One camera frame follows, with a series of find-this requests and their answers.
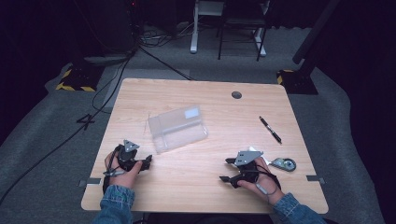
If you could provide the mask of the person's right hand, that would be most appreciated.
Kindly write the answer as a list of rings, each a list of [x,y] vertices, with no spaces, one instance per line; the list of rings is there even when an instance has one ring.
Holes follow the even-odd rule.
[[[248,189],[255,193],[258,198],[274,206],[283,196],[284,193],[278,187],[276,182],[269,176],[270,170],[263,158],[259,157],[255,160],[257,168],[260,171],[259,177],[255,183],[245,180],[238,181],[238,185],[244,189]]]

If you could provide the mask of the yellow black striped stand base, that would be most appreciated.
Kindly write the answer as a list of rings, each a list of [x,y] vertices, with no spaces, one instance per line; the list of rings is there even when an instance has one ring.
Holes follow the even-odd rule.
[[[276,72],[276,81],[285,88],[287,94],[318,94],[311,77],[301,75],[299,71],[279,70]]]
[[[97,85],[104,70],[103,66],[76,68],[70,65],[64,72],[56,89],[64,91],[97,91]]]

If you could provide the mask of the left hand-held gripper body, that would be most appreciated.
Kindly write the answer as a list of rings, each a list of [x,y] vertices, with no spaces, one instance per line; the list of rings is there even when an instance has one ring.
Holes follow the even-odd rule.
[[[117,160],[121,169],[126,172],[133,169],[136,164],[136,160],[134,158],[138,149],[139,145],[129,140],[124,140],[122,145],[118,145],[116,147],[116,151],[118,152]]]

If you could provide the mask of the dark cabinet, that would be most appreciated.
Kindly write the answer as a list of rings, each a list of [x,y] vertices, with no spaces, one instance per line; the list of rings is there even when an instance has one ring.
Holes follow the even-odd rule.
[[[136,40],[130,0],[83,0],[94,38],[104,57],[127,61],[135,52]]]

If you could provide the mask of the small white eraser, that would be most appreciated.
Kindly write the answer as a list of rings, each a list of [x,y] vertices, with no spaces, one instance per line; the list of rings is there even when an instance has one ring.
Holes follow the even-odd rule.
[[[265,157],[264,157],[262,151],[259,151],[259,150],[255,149],[254,147],[249,147],[249,148],[248,148],[248,151],[249,151],[249,152],[252,152],[253,155],[254,155],[256,158],[257,158],[257,157],[263,158],[263,160],[264,160],[264,162],[266,163],[266,165],[269,165],[269,164],[271,163],[271,162],[269,162],[267,159],[265,159]]]

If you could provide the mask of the black metal frame chair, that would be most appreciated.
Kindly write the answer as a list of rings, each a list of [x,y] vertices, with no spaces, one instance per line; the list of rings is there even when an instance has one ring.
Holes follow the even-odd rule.
[[[263,42],[269,28],[271,0],[224,0],[217,36],[219,37],[218,59],[221,58],[226,28],[251,30],[251,42],[257,47],[256,61],[262,56]]]

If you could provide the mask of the black fabric bag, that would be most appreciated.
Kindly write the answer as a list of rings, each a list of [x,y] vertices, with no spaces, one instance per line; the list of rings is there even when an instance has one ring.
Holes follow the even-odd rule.
[[[133,224],[275,224],[269,215],[151,213]]]

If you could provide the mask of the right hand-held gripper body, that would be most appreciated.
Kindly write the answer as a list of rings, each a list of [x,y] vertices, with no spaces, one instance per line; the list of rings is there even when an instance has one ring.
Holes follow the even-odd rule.
[[[250,183],[254,183],[257,180],[259,176],[257,164],[255,162],[257,158],[249,151],[238,152],[235,166],[238,168],[239,174],[242,176],[241,180],[245,180]]]

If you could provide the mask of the green and black correction tape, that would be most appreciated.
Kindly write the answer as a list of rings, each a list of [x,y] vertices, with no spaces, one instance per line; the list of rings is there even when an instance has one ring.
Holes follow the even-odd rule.
[[[286,172],[293,172],[296,169],[296,162],[290,158],[276,158],[275,160],[271,161],[270,164],[275,168]]]

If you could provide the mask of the white desk frame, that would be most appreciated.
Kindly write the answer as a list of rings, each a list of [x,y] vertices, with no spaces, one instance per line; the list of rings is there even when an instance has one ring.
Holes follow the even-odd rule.
[[[195,0],[195,6],[193,11],[193,32],[191,38],[191,53],[196,53],[198,50],[198,23],[201,16],[214,16],[219,17],[222,11],[224,0]],[[217,32],[219,28],[219,21],[216,25]],[[266,51],[263,47],[262,56],[266,55]]]

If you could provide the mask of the grey tape strip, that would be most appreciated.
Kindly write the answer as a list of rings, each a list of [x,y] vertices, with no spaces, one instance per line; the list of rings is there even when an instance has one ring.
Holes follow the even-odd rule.
[[[317,175],[307,175],[306,176],[307,181],[316,181],[319,182],[319,184],[324,185],[326,182],[323,177],[319,177]]]
[[[89,185],[100,185],[101,184],[101,178],[88,178],[88,179],[81,179],[78,181],[78,186],[80,188],[85,188]]]

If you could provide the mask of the black pen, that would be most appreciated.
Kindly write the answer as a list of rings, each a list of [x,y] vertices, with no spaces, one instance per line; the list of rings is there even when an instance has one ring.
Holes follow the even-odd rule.
[[[281,145],[282,139],[280,138],[280,136],[272,129],[272,127],[267,123],[267,121],[262,116],[259,116],[259,119],[264,125],[264,127],[271,133],[271,135],[275,138],[275,140]]]

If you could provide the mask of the person's left hand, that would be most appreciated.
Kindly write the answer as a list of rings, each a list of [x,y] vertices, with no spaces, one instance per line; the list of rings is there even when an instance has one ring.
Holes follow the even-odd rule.
[[[117,156],[118,156],[118,154],[113,155],[112,152],[110,152],[105,158],[106,167],[110,167],[111,169],[115,169],[116,171],[121,171],[121,168],[119,167]],[[133,189],[135,179],[140,172],[141,166],[142,166],[142,162],[138,161],[134,165],[134,167],[131,171],[126,172],[121,175],[111,176],[109,178],[109,185],[116,185],[116,186],[125,187],[127,189]]]

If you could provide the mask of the black slanted stand pole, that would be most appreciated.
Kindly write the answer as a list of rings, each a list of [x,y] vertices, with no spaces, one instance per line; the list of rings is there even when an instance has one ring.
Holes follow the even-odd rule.
[[[336,10],[341,0],[330,0],[329,4],[324,8],[323,12],[311,29],[303,44],[298,48],[292,60],[299,64],[303,64],[297,71],[297,78],[309,79],[310,74],[314,70],[319,59],[328,49],[327,42],[330,39],[331,31],[328,28],[329,20]]]

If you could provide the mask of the transparent plastic pencil case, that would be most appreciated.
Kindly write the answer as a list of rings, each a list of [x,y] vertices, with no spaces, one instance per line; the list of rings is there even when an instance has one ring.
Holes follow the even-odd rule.
[[[204,140],[208,130],[200,106],[192,105],[148,119],[152,141],[158,153]]]

